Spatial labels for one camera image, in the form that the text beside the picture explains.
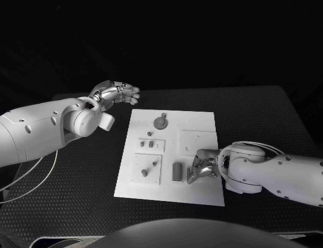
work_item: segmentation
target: black table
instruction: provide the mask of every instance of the black table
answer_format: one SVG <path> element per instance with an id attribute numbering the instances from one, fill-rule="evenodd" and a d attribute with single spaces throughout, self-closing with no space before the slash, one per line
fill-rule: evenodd
<path id="1" fill-rule="evenodd" d="M 54 100 L 87 96 L 57 95 Z M 0 210 L 3 247 L 29 247 L 41 237 L 104 236 L 152 220 L 201 218 L 256 227 L 276 234 L 323 232 L 323 208 L 274 196 L 237 194 L 224 189 L 225 207 L 114 197 L 132 109 L 215 113 L 220 148 L 236 141 L 270 144 L 285 153 L 323 158 L 279 86 L 142 91 L 140 103 L 119 103 L 110 132 L 71 142 L 60 150 L 54 172 L 41 187 Z M 24 194 L 45 178 L 55 153 L 12 187 L 9 198 Z M 37 161 L 24 163 L 18 177 Z"/>

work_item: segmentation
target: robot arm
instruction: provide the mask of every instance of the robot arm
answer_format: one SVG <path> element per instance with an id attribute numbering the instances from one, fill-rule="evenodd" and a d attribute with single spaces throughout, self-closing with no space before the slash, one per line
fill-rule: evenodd
<path id="1" fill-rule="evenodd" d="M 104 111 L 114 102 L 138 103 L 133 85 L 104 81 L 88 97 L 21 107 L 0 116 L 0 167 L 32 161 L 88 137 L 101 127 L 110 131 L 114 117 Z"/>
<path id="2" fill-rule="evenodd" d="M 323 159 L 289 154 L 267 159 L 260 147 L 234 143 L 221 150 L 198 150 L 188 183 L 217 169 L 228 190 L 253 194 L 264 187 L 285 199 L 323 207 Z"/>

